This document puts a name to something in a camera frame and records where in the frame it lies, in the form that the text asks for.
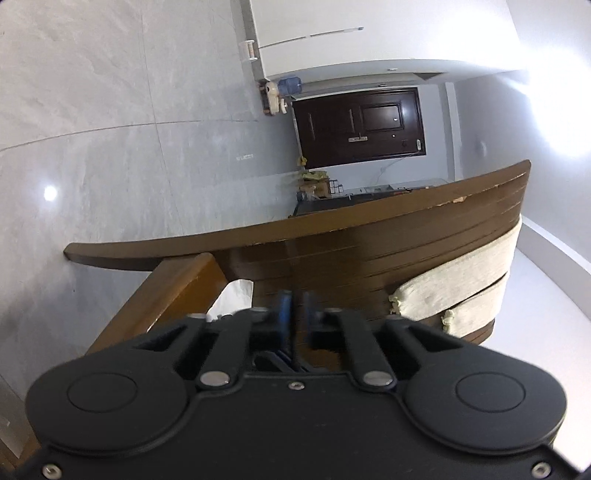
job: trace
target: baseboard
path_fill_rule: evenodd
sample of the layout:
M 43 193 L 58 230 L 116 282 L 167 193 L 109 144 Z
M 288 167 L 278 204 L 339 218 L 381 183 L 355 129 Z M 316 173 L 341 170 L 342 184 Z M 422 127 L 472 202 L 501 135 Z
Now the baseboard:
M 591 318 L 591 262 L 527 217 L 517 248 Z

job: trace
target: chair leg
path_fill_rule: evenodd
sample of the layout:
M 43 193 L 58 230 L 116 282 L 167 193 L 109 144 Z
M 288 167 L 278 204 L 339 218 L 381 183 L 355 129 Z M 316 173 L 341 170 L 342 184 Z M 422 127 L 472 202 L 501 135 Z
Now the chair leg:
M 227 284 L 212 254 L 166 258 L 117 312 L 88 353 L 189 313 L 206 313 Z

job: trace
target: gray tile floor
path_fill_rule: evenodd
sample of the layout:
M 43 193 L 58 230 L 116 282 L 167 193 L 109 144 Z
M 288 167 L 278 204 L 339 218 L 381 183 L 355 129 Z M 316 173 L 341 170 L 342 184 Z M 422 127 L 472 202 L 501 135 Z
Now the gray tile floor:
M 146 276 L 70 264 L 69 242 L 293 209 L 291 119 L 262 114 L 244 39 L 238 0 L 0 2 L 0 375 L 19 396 Z

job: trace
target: cabinet door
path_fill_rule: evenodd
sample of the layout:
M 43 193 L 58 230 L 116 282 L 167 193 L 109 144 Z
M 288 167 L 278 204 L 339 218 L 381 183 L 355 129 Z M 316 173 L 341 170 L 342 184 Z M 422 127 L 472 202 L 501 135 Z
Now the cabinet door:
M 354 0 L 251 0 L 259 47 L 363 27 Z

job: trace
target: dark brown door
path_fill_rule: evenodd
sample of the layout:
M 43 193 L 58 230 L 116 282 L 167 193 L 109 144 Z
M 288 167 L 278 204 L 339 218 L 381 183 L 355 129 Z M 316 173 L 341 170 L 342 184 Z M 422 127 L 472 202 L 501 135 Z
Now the dark brown door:
M 308 168 L 426 155 L 415 88 L 298 100 L 293 107 Z

